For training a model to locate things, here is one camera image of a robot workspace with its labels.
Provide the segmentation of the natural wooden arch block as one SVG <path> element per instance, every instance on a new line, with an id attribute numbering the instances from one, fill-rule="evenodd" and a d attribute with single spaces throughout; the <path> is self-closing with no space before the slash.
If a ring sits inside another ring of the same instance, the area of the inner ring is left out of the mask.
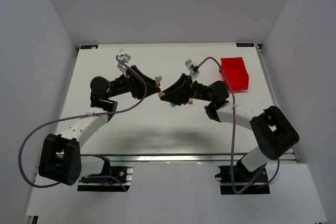
<path id="1" fill-rule="evenodd" d="M 161 76 L 155 77 L 155 84 L 156 84 L 157 87 L 160 87 L 161 81 L 162 81 Z"/>

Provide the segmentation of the long natural wooden block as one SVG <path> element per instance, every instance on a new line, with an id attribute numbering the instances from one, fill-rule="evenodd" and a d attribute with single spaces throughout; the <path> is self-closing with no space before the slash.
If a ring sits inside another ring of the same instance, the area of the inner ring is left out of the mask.
<path id="1" fill-rule="evenodd" d="M 159 93 L 158 93 L 159 98 L 162 97 L 162 96 L 164 96 L 164 95 L 165 95 L 164 92 L 159 92 Z"/>

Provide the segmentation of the red plastic bin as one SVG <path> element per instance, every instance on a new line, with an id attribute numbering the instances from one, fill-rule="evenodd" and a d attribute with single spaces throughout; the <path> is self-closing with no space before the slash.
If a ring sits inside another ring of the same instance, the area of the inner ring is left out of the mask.
<path id="1" fill-rule="evenodd" d="M 249 74 L 242 57 L 221 58 L 221 67 L 225 73 L 222 79 L 227 85 L 228 91 L 244 92 L 249 87 Z"/>

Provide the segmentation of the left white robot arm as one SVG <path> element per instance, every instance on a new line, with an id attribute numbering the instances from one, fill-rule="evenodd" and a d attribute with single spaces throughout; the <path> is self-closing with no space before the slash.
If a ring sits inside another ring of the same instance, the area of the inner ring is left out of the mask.
<path id="1" fill-rule="evenodd" d="M 112 112 L 118 106 L 111 98 L 131 93 L 138 100 L 159 93 L 160 84 L 131 66 L 120 77 L 109 81 L 95 77 L 90 83 L 90 110 L 68 129 L 55 135 L 46 136 L 38 167 L 41 177 L 65 185 L 73 185 L 83 177 L 107 180 L 111 175 L 110 162 L 104 156 L 82 157 L 81 148 L 95 132 L 112 119 Z"/>

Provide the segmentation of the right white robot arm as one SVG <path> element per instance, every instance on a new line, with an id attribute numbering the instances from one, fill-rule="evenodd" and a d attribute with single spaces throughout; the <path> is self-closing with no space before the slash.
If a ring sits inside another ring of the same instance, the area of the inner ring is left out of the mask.
<path id="1" fill-rule="evenodd" d="M 269 161 L 278 160 L 299 142 L 299 134 L 277 106 L 272 105 L 263 111 L 242 112 L 228 98 L 225 82 L 216 81 L 205 86 L 186 74 L 160 95 L 162 101 L 176 105 L 187 104 L 190 99 L 207 101 L 209 104 L 204 109 L 211 120 L 251 130 L 257 147 L 237 162 L 237 167 L 247 175 L 257 173 Z"/>

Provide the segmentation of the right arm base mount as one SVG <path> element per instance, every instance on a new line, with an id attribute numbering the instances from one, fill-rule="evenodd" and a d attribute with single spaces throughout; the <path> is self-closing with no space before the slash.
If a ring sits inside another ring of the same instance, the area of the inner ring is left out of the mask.
<path id="1" fill-rule="evenodd" d="M 215 179 L 220 185 L 221 195 L 234 195 L 232 188 L 231 177 L 230 177 L 230 166 L 219 166 L 219 173 L 215 175 Z M 234 166 L 234 181 L 236 190 L 242 190 L 242 188 L 247 185 L 254 174 L 246 175 L 239 168 Z M 267 195 L 270 194 L 269 185 L 263 186 L 263 184 L 269 181 L 266 169 L 264 168 L 261 174 L 253 180 L 251 185 L 242 192 L 242 195 Z"/>

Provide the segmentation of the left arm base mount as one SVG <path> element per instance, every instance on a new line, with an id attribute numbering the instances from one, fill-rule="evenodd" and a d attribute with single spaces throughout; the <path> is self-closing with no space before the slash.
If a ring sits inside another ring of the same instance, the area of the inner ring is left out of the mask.
<path id="1" fill-rule="evenodd" d="M 126 164 L 111 164 L 99 175 L 81 177 L 77 191 L 100 193 L 126 193 L 131 185 L 133 166 Z"/>

